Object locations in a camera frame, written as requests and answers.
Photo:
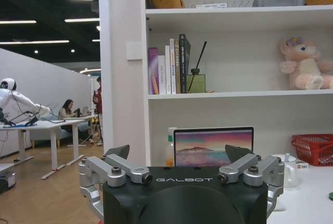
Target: gray object on shelf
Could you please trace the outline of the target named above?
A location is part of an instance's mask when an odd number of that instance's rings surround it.
[[[254,0],[252,7],[303,6],[305,0]]]

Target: shelf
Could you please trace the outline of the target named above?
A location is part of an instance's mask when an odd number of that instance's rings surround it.
[[[293,30],[333,26],[333,5],[146,9],[152,33]]]
[[[149,100],[154,99],[186,99],[186,98],[220,98],[220,97],[254,97],[254,96],[285,96],[285,95],[325,95],[333,94],[332,90],[281,90],[281,91],[245,91],[245,92],[218,92],[176,95],[148,95]]]

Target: black ceiling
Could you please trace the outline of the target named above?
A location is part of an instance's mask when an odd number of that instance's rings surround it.
[[[33,24],[0,24],[0,42],[69,40],[67,44],[0,45],[48,63],[99,61],[99,22],[66,23],[71,18],[98,18],[91,1],[0,0],[0,20],[36,20]]]

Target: pink teddy bear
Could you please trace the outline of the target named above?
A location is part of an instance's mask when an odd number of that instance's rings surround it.
[[[333,68],[333,63],[319,62],[320,53],[312,42],[291,38],[280,42],[286,61],[280,64],[281,72],[290,74],[290,89],[333,89],[333,76],[322,74]]]

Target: purple book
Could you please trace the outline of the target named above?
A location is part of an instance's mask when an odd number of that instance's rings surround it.
[[[158,49],[148,49],[149,94],[158,95]]]

